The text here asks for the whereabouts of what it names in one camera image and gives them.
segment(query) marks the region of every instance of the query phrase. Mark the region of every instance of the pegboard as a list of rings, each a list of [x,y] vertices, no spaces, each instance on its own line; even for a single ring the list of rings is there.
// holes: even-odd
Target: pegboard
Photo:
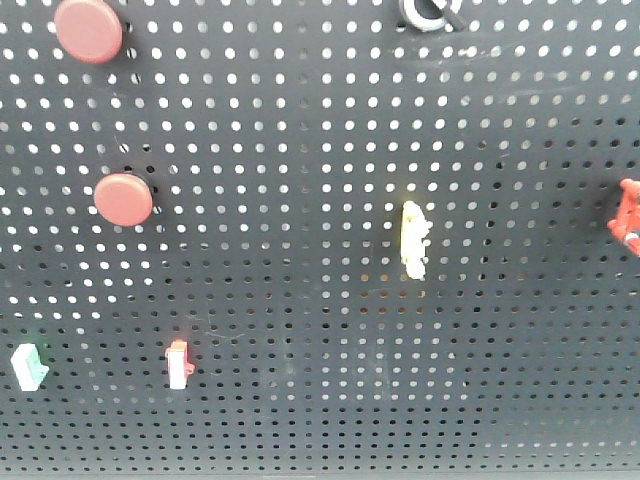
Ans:
[[[58,2],[0,1],[3,474],[638,469],[638,263],[606,228],[640,176],[634,2],[465,0],[434,33],[391,0],[108,3],[92,66]],[[137,227],[93,205],[121,171]]]

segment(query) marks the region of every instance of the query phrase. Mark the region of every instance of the red plastic clip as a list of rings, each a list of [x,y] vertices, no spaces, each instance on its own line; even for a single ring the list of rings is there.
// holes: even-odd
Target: red plastic clip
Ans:
[[[169,362],[169,388],[172,390],[184,390],[187,388],[187,377],[196,367],[187,360],[187,342],[174,340],[165,351]]]
[[[640,257],[640,182],[626,178],[620,187],[624,193],[618,215],[607,225],[614,237]]]

